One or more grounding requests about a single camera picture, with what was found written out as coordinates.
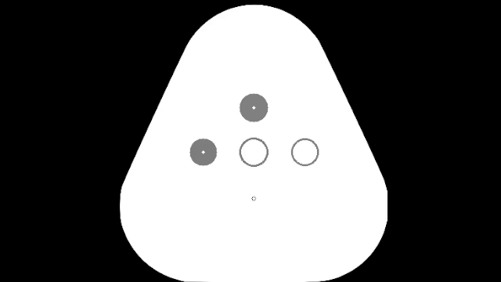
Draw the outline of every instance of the white rounded triangle shape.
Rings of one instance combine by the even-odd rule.
[[[240,114],[251,93],[269,107],[257,122]],[[239,156],[252,137],[269,149],[257,167]],[[309,166],[291,156],[302,138],[319,147]],[[190,158],[198,139],[217,147],[210,165]],[[289,13],[248,5],[218,14],[189,41],[120,209],[132,248],[165,276],[321,281],[373,253],[387,223],[387,191],[315,35]]]

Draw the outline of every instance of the hollow circle outline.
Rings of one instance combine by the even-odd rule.
[[[315,145],[315,148],[316,148],[316,156],[315,156],[315,160],[313,160],[311,163],[309,164],[302,164],[300,163],[299,161],[296,160],[296,158],[294,157],[294,148],[296,146],[296,144],[298,144],[300,141],[309,141],[311,143],[313,143],[313,145]],[[320,153],[320,150],[319,150],[319,146],[315,143],[315,141],[309,139],[309,138],[301,138],[299,139],[298,141],[296,141],[296,143],[294,145],[292,145],[292,149],[290,149],[290,155],[292,156],[292,159],[294,160],[294,162],[298,165],[301,165],[301,166],[309,166],[309,165],[313,165],[314,162],[316,162],[316,160],[319,158],[319,153]]]
[[[257,141],[259,141],[259,142],[263,143],[263,145],[265,145],[265,148],[266,148],[266,156],[265,156],[265,159],[264,159],[262,162],[260,162],[259,164],[256,164],[256,165],[255,165],[255,164],[249,164],[249,163],[248,163],[248,162],[246,162],[246,161],[243,159],[243,157],[242,157],[242,148],[243,148],[243,145],[245,145],[245,143],[247,143],[248,141],[251,141],[251,140],[257,140]],[[250,137],[249,139],[247,139],[247,140],[243,141],[242,145],[240,146],[240,150],[239,150],[239,152],[238,152],[238,154],[240,155],[240,160],[242,160],[242,162],[243,162],[244,164],[246,164],[246,165],[248,165],[248,166],[250,166],[250,167],[253,167],[253,168],[255,168],[255,167],[257,167],[257,166],[260,166],[260,165],[264,164],[264,163],[265,163],[265,161],[266,161],[266,159],[268,158],[268,153],[269,153],[269,152],[268,152],[268,146],[266,146],[265,141],[263,141],[263,140],[261,140],[261,139],[259,139],[259,138],[256,138],[256,137]]]

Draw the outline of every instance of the black background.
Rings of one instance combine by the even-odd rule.
[[[99,165],[108,168],[101,171],[106,180],[103,186],[112,187],[96,200],[108,209],[100,215],[103,225],[94,226],[99,231],[91,232],[100,247],[86,265],[89,274],[99,273],[99,277],[109,279],[165,280],[127,242],[120,222],[121,185],[186,44],[207,20],[232,7],[194,3],[161,9],[115,7],[86,18],[89,24],[96,20],[93,24],[97,27],[88,29],[86,37],[91,41],[81,42],[83,50],[88,50],[82,59],[89,59],[93,65],[89,81],[102,82],[99,91],[89,94],[93,99],[89,112],[99,117],[94,130],[104,152]],[[400,60],[396,50],[402,45],[398,40],[401,29],[383,16],[371,16],[371,7],[275,7],[296,16],[319,39],[385,175],[391,162],[387,151],[398,142],[388,136],[397,127],[393,105],[396,92],[402,91],[395,83],[400,71],[395,62]],[[384,278],[390,271],[390,256],[386,233],[373,255],[341,280]]]

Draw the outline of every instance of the small circle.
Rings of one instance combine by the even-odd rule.
[[[302,164],[300,163],[299,161],[296,160],[296,158],[294,157],[294,148],[295,146],[300,142],[300,141],[309,141],[311,143],[313,143],[313,145],[315,145],[315,148],[316,148],[316,156],[315,156],[315,159],[310,162],[309,164]],[[296,164],[298,165],[302,165],[302,166],[309,166],[309,165],[313,165],[314,162],[316,162],[316,160],[319,158],[319,147],[316,145],[316,143],[309,139],[309,138],[301,138],[299,139],[298,141],[296,141],[296,143],[294,145],[292,145],[292,149],[290,150],[290,154],[292,155],[292,159],[294,160],[294,162],[296,162]]]
[[[259,94],[249,94],[240,102],[240,113],[248,121],[256,122],[265,118],[268,113],[268,103]]]
[[[265,156],[265,159],[264,159],[262,162],[260,162],[259,164],[256,164],[256,165],[255,165],[255,164],[249,164],[249,163],[248,163],[248,162],[246,162],[246,161],[243,159],[243,157],[242,157],[242,148],[243,148],[243,145],[245,145],[245,143],[247,143],[248,141],[251,141],[251,140],[257,140],[257,141],[261,142],[263,145],[265,145],[265,149],[266,149],[266,156]],[[249,139],[247,139],[247,140],[243,141],[242,145],[240,146],[240,150],[239,150],[240,160],[242,160],[244,164],[246,164],[246,165],[248,165],[248,166],[250,166],[250,167],[253,167],[253,168],[254,168],[254,167],[257,167],[257,166],[260,166],[260,165],[262,165],[262,164],[264,164],[264,163],[265,163],[265,161],[266,161],[266,159],[268,158],[268,153],[269,153],[269,152],[268,152],[268,146],[266,146],[265,141],[263,141],[263,140],[261,140],[261,139],[259,139],[259,138],[255,138],[255,137],[251,137],[251,138],[249,138]]]
[[[209,139],[198,139],[191,145],[189,155],[197,165],[210,165],[216,159],[218,150]]]

